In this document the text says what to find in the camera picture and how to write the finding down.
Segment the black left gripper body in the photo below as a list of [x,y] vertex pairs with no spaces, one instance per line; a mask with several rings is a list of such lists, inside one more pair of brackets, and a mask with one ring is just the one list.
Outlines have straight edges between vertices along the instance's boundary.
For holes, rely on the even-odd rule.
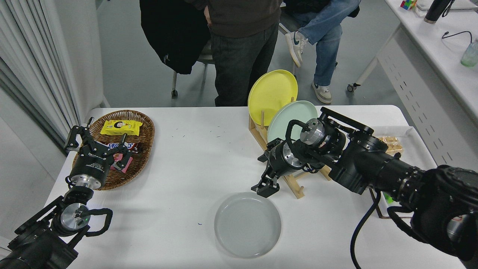
[[81,147],[75,161],[69,179],[71,182],[78,182],[80,177],[92,177],[97,182],[105,182],[114,163],[112,155],[103,155],[104,151],[90,152],[89,147]]

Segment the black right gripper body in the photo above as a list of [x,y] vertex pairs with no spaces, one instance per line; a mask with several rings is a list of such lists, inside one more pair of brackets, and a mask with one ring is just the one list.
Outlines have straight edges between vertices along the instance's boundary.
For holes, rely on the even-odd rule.
[[268,172],[269,177],[290,175],[297,170],[297,159],[288,143],[280,143],[270,150],[269,166],[271,168],[271,172]]

